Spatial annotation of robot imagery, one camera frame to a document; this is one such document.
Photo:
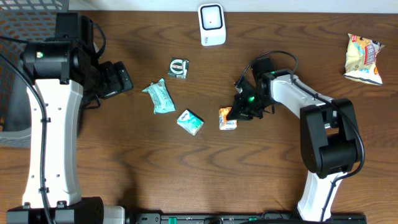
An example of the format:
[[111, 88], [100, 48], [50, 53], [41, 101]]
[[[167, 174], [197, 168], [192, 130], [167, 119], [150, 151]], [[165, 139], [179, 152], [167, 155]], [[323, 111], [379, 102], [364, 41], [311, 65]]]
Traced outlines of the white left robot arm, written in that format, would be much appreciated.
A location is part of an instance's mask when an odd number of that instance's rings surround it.
[[78, 180], [76, 140], [79, 114], [91, 102], [132, 90], [122, 62], [100, 62], [97, 23], [77, 12], [59, 12], [55, 35], [26, 42], [15, 68], [27, 86], [31, 114], [30, 167], [19, 207], [8, 223], [133, 223], [122, 206], [83, 197]]

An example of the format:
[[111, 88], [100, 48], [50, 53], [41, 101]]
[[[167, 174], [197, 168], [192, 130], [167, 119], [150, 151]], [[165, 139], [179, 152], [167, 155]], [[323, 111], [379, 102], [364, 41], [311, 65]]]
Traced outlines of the orange tissue pack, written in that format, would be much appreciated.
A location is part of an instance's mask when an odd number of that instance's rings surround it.
[[227, 115], [231, 111], [231, 107], [219, 109], [219, 129], [222, 131], [234, 130], [238, 126], [236, 120], [227, 120]]

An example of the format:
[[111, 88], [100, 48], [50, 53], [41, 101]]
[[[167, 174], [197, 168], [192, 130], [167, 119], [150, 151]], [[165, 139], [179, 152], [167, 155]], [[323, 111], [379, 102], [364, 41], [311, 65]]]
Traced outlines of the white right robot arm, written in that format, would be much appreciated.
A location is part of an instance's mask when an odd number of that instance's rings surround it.
[[342, 180], [357, 174], [364, 163], [364, 144], [350, 100], [333, 99], [304, 84], [295, 70], [276, 70], [269, 58], [247, 67], [255, 84], [244, 75], [235, 82], [237, 94], [228, 120], [261, 119], [266, 108], [284, 105], [300, 120], [300, 153], [308, 170], [296, 210], [301, 220], [327, 222]]

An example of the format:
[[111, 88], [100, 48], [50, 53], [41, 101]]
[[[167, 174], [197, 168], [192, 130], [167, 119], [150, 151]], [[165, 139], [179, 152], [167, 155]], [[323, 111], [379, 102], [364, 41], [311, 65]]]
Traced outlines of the green Zam-Buk tin box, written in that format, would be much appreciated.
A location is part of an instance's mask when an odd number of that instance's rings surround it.
[[190, 61], [185, 58], [171, 58], [168, 70], [168, 76], [174, 78], [186, 79]]

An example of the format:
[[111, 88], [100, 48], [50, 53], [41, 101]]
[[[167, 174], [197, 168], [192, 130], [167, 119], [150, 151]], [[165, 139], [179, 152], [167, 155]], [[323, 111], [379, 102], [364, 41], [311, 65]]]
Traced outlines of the yellow snack bag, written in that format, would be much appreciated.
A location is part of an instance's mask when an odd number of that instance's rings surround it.
[[384, 45], [359, 35], [348, 34], [348, 37], [345, 73], [343, 76], [356, 82], [377, 86], [383, 85], [376, 66], [376, 60]]

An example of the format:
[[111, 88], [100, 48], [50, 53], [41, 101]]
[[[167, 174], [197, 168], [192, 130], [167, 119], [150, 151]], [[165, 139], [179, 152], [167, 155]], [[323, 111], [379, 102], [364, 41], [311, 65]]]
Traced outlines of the green tissue pack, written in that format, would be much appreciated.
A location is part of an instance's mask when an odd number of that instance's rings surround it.
[[191, 135], [195, 136], [204, 122], [191, 111], [185, 110], [177, 119], [177, 124]]

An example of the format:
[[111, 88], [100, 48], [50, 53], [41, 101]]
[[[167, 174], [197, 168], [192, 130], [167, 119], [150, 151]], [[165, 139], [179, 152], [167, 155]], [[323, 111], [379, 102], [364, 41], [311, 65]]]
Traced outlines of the pale green wet wipes pack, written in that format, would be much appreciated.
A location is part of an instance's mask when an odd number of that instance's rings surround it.
[[163, 78], [157, 83], [151, 83], [148, 87], [143, 89], [142, 92], [150, 95], [154, 104], [154, 114], [164, 114], [175, 111], [175, 105], [169, 95]]

